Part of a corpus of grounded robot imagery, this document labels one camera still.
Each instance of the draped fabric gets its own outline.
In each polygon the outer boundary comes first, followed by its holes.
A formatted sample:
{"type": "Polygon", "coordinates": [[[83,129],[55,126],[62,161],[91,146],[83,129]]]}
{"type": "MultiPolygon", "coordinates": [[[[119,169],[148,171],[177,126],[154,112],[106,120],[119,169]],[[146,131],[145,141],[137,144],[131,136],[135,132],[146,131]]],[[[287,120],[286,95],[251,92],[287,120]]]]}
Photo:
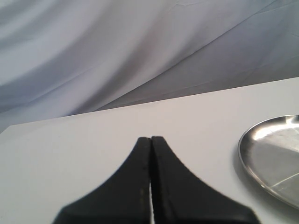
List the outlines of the draped fabric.
{"type": "Polygon", "coordinates": [[[0,130],[295,77],[298,56],[298,0],[0,0],[0,130]]]}

